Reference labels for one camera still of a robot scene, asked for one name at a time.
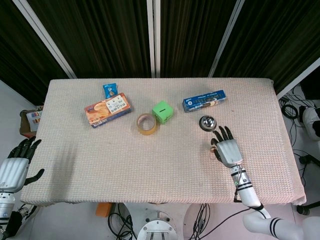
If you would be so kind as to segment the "right robot hand grey black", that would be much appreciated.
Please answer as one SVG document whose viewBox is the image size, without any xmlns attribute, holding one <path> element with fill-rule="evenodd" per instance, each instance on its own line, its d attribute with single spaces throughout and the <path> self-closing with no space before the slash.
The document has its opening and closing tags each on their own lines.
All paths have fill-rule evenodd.
<svg viewBox="0 0 320 240">
<path fill-rule="evenodd" d="M 241 165 L 243 156 L 231 130 L 227 126 L 218 129 L 212 131 L 215 137 L 210 140 L 215 157 L 227 168 Z"/>
</svg>

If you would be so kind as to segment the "left robot hand grey black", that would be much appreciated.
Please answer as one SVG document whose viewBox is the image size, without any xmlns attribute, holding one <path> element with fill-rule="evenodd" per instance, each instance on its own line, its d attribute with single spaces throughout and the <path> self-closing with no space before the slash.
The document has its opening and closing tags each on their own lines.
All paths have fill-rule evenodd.
<svg viewBox="0 0 320 240">
<path fill-rule="evenodd" d="M 35 136 L 22 140 L 13 148 L 0 165 L 0 192 L 14 194 L 24 186 L 38 181 L 45 170 L 41 168 L 36 175 L 27 177 L 29 167 L 38 145 L 42 141 Z"/>
</svg>

